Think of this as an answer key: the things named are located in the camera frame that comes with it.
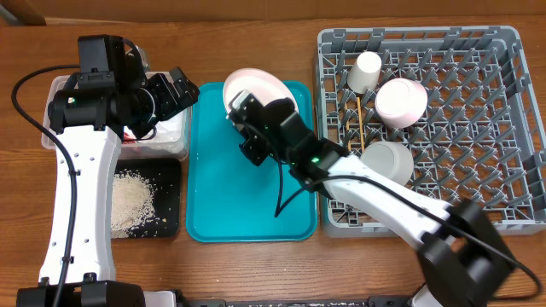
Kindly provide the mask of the wooden chopstick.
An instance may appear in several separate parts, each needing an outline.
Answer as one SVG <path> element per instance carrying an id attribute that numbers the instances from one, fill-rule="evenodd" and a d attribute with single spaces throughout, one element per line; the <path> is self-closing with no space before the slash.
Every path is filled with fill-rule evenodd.
<path id="1" fill-rule="evenodd" d="M 357 114 L 358 114 L 361 154 L 363 154 L 365 149 L 365 135 L 364 135 L 364 128 L 363 128 L 363 113 L 362 113 L 362 104 L 361 104 L 360 96 L 357 96 Z"/>
<path id="2" fill-rule="evenodd" d="M 344 138 L 344 145 L 348 148 L 349 151 L 351 151 L 351 139 L 352 139 L 353 133 L 351 132 L 350 127 L 350 120 L 346 121 L 346 133 Z"/>

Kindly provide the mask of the red snack wrapper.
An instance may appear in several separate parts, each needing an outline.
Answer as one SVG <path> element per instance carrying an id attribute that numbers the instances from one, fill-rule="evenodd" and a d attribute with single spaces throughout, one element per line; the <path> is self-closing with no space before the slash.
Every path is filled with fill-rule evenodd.
<path id="1" fill-rule="evenodd" d="M 134 143 L 136 142 L 137 140 L 132 138 L 128 133 L 124 133 L 124 139 L 123 139 L 123 143 Z"/>

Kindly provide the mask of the large pink plate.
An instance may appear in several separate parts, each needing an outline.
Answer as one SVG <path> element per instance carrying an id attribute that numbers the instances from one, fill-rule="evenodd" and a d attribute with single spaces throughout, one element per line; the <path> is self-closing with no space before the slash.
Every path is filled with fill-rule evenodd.
<path id="1" fill-rule="evenodd" d="M 232 107 L 229 104 L 243 90 L 250 92 L 263 106 L 257 115 L 250 116 L 251 123 L 256 127 L 278 122 L 292 112 L 299 112 L 295 97 L 280 79 L 257 68 L 242 68 L 231 73 L 224 82 L 226 113 L 230 113 Z"/>

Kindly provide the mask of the grey bowl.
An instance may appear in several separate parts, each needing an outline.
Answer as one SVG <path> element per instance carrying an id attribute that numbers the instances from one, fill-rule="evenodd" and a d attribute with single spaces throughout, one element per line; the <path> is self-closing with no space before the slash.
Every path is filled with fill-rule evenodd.
<path id="1" fill-rule="evenodd" d="M 370 169 L 388 179 L 405 185 L 414 170 L 411 152 L 397 142 L 374 142 L 368 145 L 360 160 Z"/>

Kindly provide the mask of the pale green cup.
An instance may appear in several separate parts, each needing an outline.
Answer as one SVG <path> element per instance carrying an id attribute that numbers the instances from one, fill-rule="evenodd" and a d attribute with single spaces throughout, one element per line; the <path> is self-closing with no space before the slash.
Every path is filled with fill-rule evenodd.
<path id="1" fill-rule="evenodd" d="M 347 77 L 349 88 L 358 94 L 373 90 L 378 83 L 381 66 L 382 60 L 375 52 L 365 51 L 360 54 Z"/>

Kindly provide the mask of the white napkin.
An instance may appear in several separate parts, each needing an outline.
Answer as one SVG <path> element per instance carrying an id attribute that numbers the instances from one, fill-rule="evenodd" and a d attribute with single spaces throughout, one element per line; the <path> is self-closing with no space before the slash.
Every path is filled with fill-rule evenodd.
<path id="1" fill-rule="evenodd" d="M 182 111 L 176 116 L 161 121 L 156 126 L 156 134 L 152 142 L 174 142 L 178 141 L 184 133 L 187 112 Z"/>

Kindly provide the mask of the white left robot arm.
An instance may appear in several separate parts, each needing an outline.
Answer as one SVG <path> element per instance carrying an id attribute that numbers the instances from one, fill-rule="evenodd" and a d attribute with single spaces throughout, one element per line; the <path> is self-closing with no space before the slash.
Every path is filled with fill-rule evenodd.
<path id="1" fill-rule="evenodd" d="M 55 145 L 56 191 L 48 251 L 19 306 L 184 306 L 178 290 L 146 292 L 116 278 L 113 177 L 125 130 L 137 140 L 193 106 L 199 90 L 179 68 L 147 76 L 142 54 L 114 35 L 78 39 L 79 61 L 46 107 L 41 132 Z"/>

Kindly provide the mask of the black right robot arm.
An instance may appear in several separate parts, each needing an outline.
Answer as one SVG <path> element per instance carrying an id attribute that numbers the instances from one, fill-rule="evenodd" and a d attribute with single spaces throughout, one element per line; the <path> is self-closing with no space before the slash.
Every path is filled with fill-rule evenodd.
<path id="1" fill-rule="evenodd" d="M 254 165 L 270 156 L 303 190 L 364 212 L 388 227 L 417 255 L 425 283 L 411 306 L 485 306 L 514 270 L 512 254 L 479 205 L 426 197 L 366 166 L 356 155 L 319 138 L 282 98 L 261 103 L 242 91 L 225 105 Z"/>

